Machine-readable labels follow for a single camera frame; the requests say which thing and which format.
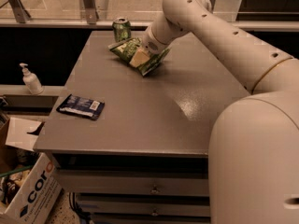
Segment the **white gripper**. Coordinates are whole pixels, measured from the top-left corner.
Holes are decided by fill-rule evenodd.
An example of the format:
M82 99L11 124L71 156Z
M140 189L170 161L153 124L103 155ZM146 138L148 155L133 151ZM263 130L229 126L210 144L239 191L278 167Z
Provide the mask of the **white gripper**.
M142 46L152 54L159 54L169 46L169 31L165 27L150 25L142 36ZM137 68L150 59L147 51L139 49L129 64Z

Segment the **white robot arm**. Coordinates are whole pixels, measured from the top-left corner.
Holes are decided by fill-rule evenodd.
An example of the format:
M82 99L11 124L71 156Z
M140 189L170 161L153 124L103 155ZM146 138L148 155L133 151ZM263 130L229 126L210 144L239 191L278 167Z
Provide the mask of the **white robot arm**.
M211 224L299 224L299 61L211 12L163 0L135 59L193 33L250 95L224 109L209 141Z

